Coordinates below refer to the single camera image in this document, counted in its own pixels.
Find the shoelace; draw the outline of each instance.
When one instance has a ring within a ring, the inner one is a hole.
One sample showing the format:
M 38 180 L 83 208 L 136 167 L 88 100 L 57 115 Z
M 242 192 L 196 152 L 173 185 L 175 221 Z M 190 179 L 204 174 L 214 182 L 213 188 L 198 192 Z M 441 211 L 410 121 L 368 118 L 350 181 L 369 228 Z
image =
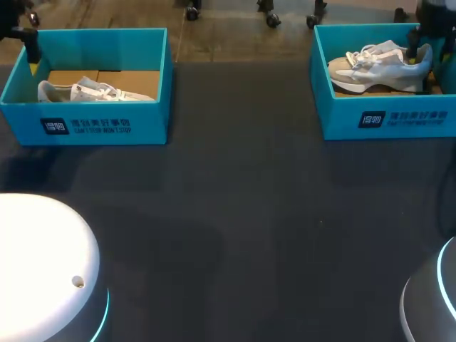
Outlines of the shoelace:
M 362 66 L 366 63 L 382 63 L 382 59 L 396 55 L 401 62 L 403 62 L 403 55 L 399 49 L 394 49 L 389 52 L 378 54 L 378 50 L 373 50 L 371 52 L 366 51 L 369 48 L 374 47 L 375 45 L 366 45 L 364 46 L 360 52 L 347 52 L 346 57 L 348 62 L 352 65 L 352 68 L 357 68 Z
M 107 83 L 100 83 L 102 86 L 105 86 L 106 89 L 100 89 L 101 95 L 104 98 L 107 98 L 109 101 L 125 101 L 125 92 L 121 89 L 116 89 Z
M 347 52 L 346 57 L 354 68 L 359 67 L 365 63 L 381 63 L 381 61 L 378 60 L 377 56 L 374 55 L 374 53 L 377 51 L 375 51 L 375 50 L 372 52 L 366 51 L 369 48 L 372 48 L 374 46 L 375 45 L 373 45 L 373 44 L 366 45 L 361 49 L 360 52 L 353 52 L 353 53 Z

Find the blue led strip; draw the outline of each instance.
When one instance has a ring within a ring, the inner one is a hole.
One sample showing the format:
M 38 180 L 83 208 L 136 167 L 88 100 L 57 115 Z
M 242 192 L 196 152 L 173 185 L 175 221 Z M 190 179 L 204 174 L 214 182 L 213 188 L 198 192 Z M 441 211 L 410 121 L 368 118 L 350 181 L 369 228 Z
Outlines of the blue led strip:
M 443 286 L 443 279 L 442 279 L 442 257 L 443 257 L 443 252 L 447 248 L 448 244 L 451 242 L 447 242 L 442 250 L 440 250 L 439 257 L 437 259 L 437 280 L 439 282 L 439 287 L 440 287 L 440 292 L 442 293 L 443 300 L 447 304 L 448 310 L 450 310 L 451 314 L 453 315 L 453 318 L 456 320 L 456 310 L 451 304 L 450 298 L 448 297 L 448 294 L 445 290 L 445 287 Z
M 95 333 L 95 335 L 93 335 L 92 339 L 89 342 L 95 342 L 98 335 L 100 335 L 101 329 L 103 329 L 103 326 L 105 325 L 105 322 L 106 322 L 106 318 L 108 317 L 108 309 L 109 309 L 109 289 L 108 289 L 108 300 L 106 301 L 105 315 L 103 316 L 103 320 L 101 321 L 101 324 L 98 327 L 97 332 Z

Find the shoe box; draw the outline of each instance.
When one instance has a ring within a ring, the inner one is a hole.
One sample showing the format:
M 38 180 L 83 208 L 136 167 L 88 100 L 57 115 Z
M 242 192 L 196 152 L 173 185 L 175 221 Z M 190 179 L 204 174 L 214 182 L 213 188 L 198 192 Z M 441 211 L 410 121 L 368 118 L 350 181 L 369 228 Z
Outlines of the shoe box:
M 172 92 L 166 28 L 39 31 L 42 58 L 20 53 L 0 98 L 17 140 L 26 146 L 165 144 Z M 38 103 L 43 80 L 72 85 L 83 76 L 154 101 Z
M 426 138 L 456 136 L 456 60 L 439 61 L 442 40 L 425 40 L 434 51 L 432 72 L 423 93 L 395 91 L 381 85 L 362 94 L 334 86 L 327 63 L 360 51 L 368 44 L 393 40 L 407 46 L 407 33 L 417 24 L 316 26 L 310 76 L 326 140 Z

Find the floor mat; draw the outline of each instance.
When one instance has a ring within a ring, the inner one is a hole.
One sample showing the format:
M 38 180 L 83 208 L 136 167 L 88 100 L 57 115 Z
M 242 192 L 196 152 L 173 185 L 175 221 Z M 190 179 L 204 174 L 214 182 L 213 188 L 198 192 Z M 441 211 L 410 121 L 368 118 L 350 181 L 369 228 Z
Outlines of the floor mat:
M 5 133 L 0 191 L 61 200 L 97 236 L 113 341 L 403 340 L 453 140 L 325 142 L 307 70 L 178 64 L 166 146 L 11 155 Z

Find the cardboard insert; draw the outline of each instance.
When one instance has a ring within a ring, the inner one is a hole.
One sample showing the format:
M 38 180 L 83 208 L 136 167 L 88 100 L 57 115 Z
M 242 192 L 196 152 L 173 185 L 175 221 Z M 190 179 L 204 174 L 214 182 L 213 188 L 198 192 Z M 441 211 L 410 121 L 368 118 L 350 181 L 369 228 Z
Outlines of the cardboard insert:
M 107 83 L 123 91 L 157 99 L 160 83 L 159 71 L 54 70 L 49 73 L 48 81 L 52 84 L 66 86 L 77 83 L 83 76 L 99 83 Z
M 375 85 L 373 87 L 370 87 L 362 94 L 350 93 L 347 90 L 338 87 L 337 85 L 333 85 L 333 88 L 337 98 L 347 98 L 353 96 L 442 95 L 442 89 L 435 79 L 433 72 L 429 74 L 427 79 L 426 89 L 422 93 L 408 93 L 405 91 L 389 88 L 386 85 Z

